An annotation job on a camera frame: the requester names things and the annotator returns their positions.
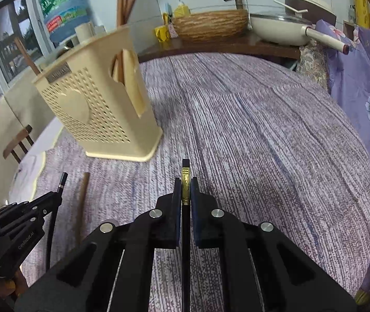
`yellow packet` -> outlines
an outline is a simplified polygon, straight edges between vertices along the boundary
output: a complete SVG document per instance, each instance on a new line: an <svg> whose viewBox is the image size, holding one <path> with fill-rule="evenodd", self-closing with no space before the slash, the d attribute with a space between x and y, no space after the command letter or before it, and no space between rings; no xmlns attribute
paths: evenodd
<svg viewBox="0 0 370 312"><path fill-rule="evenodd" d="M364 28L370 28L370 14L367 0L355 0L355 2L357 24Z"/></svg>
<svg viewBox="0 0 370 312"><path fill-rule="evenodd" d="M170 40L169 28L167 25L156 27L155 35L159 42L166 42Z"/></svg>

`beige plastic basket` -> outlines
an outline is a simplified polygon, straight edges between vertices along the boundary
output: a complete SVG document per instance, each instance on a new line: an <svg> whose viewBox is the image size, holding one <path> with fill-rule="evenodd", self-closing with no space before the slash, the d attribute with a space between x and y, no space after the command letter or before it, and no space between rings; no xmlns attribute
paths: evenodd
<svg viewBox="0 0 370 312"><path fill-rule="evenodd" d="M125 86L112 78L123 50ZM58 58L34 84L86 155L144 162L162 135L128 27L84 41Z"/></svg>
<svg viewBox="0 0 370 312"><path fill-rule="evenodd" d="M208 11L172 20L178 36L185 41L213 41L233 36L247 29L248 22L245 9Z"/></svg>

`wooden shelf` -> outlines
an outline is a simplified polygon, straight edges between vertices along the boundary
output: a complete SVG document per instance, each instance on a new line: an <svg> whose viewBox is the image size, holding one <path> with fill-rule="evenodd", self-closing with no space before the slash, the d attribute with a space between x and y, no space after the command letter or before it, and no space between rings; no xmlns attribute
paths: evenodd
<svg viewBox="0 0 370 312"><path fill-rule="evenodd" d="M161 57L190 54L190 53L231 53L260 56L271 61L273 58L289 58L299 60L299 47L278 45L264 42L252 31L247 31L237 37L226 38L222 41L187 42L174 38L168 42L157 43L139 53L139 62L146 62Z"/></svg>

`blue water bottle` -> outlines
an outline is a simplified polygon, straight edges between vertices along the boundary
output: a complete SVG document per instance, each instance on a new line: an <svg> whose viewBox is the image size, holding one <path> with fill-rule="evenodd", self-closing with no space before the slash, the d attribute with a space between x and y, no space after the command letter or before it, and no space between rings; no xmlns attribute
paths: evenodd
<svg viewBox="0 0 370 312"><path fill-rule="evenodd" d="M39 0L43 22L53 43L75 34L75 27L90 20L87 0Z"/></svg>

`pan handle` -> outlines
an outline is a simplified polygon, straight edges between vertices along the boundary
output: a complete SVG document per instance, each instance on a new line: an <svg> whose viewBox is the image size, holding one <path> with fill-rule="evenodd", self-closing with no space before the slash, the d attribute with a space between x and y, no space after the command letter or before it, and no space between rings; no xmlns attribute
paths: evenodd
<svg viewBox="0 0 370 312"><path fill-rule="evenodd" d="M350 46L348 44L345 44L342 41L339 41L329 35L323 34L319 31L313 30L309 26L302 26L302 32L308 36L311 37L325 45L327 45L330 48L334 48L343 54L347 55L350 51Z"/></svg>

